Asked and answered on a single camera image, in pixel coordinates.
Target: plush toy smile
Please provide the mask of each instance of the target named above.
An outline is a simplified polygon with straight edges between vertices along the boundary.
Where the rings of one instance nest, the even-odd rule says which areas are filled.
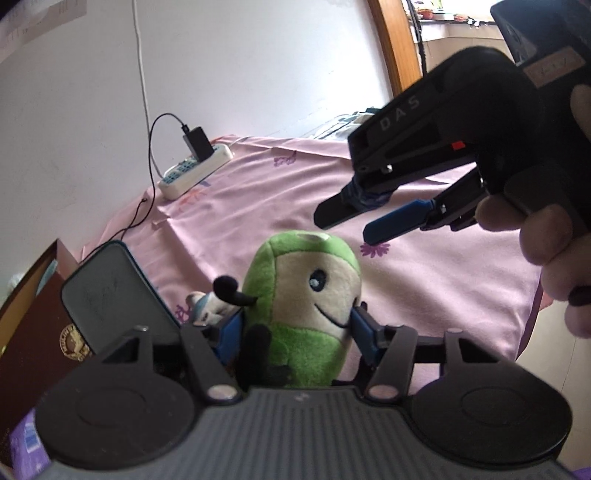
[[[316,307],[318,309],[318,311],[324,315],[330,322],[334,323],[337,327],[339,328],[345,328],[349,322],[347,321],[347,323],[345,325],[341,325],[339,322],[337,322],[334,318],[332,318],[328,313],[326,313],[324,310],[322,310],[317,303],[314,303],[314,307]]]

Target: white cable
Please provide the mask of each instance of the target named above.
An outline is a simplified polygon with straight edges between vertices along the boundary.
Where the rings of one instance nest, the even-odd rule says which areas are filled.
[[[144,101],[144,113],[145,113],[145,120],[146,120],[146,131],[148,135],[150,134],[150,112],[148,110],[148,96],[146,95],[146,80],[144,76],[144,61],[142,59],[142,38],[139,34],[139,22],[138,22],[138,3],[137,0],[131,0],[131,9],[134,13],[134,29],[135,29],[135,39],[136,44],[138,47],[138,67],[139,67],[139,79],[142,84],[142,100]],[[162,178],[162,174],[160,173],[160,169],[156,165],[156,161],[154,160],[154,156],[150,152],[150,161],[154,166],[154,170],[158,177]]]

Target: pink bedsheet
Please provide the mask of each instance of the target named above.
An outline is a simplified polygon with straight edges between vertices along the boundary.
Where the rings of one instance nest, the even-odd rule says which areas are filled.
[[[148,220],[125,242],[147,277],[180,320],[186,295],[209,291],[214,278],[241,280],[257,248],[286,229],[317,230],[316,206],[350,180],[344,142],[224,137],[235,158],[175,202],[159,195]],[[429,177],[397,191],[390,207],[428,199],[470,166]],[[127,225],[137,202],[119,212],[84,256]],[[474,226],[411,232],[378,247],[363,243],[363,227],[386,210],[334,228],[357,253],[362,299],[382,324],[406,324],[422,335],[441,336],[460,327],[509,358],[515,358],[532,310],[540,270],[520,251],[518,234],[489,233]],[[356,371],[354,348],[342,378]],[[416,385],[433,379],[434,368],[417,369]]]

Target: white wall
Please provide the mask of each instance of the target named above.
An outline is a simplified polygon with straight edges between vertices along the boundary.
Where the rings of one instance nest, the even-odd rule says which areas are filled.
[[[148,185],[131,0],[88,0],[85,17],[0,64],[0,294],[61,237],[71,249]],[[209,137],[302,134],[388,100],[365,0],[138,0],[150,114]],[[162,169],[187,150],[165,120]]]

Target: green plush toy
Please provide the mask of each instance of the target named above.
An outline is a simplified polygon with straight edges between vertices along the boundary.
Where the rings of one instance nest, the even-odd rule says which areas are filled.
[[[359,264],[347,243],[320,232],[274,235],[252,260],[242,293],[236,288],[231,277],[214,282],[220,299],[245,309],[241,387],[322,387],[337,378],[351,342],[350,311],[361,295]]]

